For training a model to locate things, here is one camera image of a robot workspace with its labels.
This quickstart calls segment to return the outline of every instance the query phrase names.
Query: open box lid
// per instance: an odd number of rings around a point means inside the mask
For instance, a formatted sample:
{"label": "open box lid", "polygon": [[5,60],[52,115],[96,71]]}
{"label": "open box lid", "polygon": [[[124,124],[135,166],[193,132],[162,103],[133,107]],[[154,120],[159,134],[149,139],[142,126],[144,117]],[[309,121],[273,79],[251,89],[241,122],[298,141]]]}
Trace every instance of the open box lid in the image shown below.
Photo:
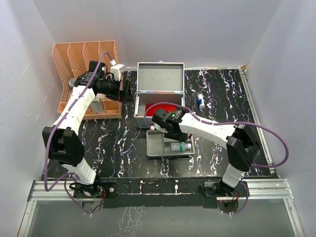
{"label": "open box lid", "polygon": [[184,93],[184,63],[138,63],[137,91]]}

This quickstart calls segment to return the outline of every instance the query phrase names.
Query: white bottle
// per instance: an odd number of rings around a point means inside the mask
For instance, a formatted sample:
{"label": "white bottle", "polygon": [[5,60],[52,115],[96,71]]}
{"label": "white bottle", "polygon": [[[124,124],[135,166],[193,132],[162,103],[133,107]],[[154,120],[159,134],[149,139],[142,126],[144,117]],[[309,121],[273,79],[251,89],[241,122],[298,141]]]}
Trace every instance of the white bottle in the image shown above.
{"label": "white bottle", "polygon": [[191,149],[192,145],[190,143],[184,143],[184,142],[172,142],[171,143],[171,151],[172,152],[183,152],[186,149]]}

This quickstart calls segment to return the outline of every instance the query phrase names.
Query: gray floor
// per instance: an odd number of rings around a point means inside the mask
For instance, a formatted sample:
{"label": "gray floor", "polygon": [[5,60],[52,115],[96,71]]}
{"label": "gray floor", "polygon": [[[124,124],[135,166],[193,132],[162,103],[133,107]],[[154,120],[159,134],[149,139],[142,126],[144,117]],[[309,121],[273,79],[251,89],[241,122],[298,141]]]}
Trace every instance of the gray floor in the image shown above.
{"label": "gray floor", "polygon": [[282,199],[249,200],[233,217],[200,207],[126,207],[102,209],[90,218],[71,201],[39,201],[28,236],[292,237],[294,233]]}

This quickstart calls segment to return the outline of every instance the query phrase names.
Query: black marble table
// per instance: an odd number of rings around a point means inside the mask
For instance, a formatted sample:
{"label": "black marble table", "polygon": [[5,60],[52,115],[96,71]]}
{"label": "black marble table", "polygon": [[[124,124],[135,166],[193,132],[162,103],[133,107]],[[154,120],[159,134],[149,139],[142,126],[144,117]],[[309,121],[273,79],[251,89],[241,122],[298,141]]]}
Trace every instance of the black marble table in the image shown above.
{"label": "black marble table", "polygon": [[[124,73],[136,91],[137,72]],[[202,92],[205,110],[199,110],[195,92]],[[238,70],[185,71],[185,105],[198,116],[225,121],[254,122]],[[121,119],[85,120],[79,138],[87,163],[101,178],[222,177],[228,165],[227,151],[209,140],[194,136],[196,153],[189,158],[147,159],[146,130],[138,129],[134,104],[122,106]],[[255,161],[267,164],[263,150]],[[49,162],[48,177],[58,178],[67,170]],[[249,176],[270,176],[269,169],[252,168]]]}

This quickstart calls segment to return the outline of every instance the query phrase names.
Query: red object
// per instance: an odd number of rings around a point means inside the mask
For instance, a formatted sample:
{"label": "red object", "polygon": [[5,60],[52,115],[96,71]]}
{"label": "red object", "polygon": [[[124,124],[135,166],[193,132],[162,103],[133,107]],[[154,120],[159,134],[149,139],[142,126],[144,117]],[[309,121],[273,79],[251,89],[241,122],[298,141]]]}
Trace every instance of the red object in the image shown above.
{"label": "red object", "polygon": [[177,106],[174,105],[156,105],[152,107],[150,110],[147,111],[146,116],[154,116],[154,113],[159,109],[162,108],[164,110],[167,110],[168,112],[173,112],[176,109]]}

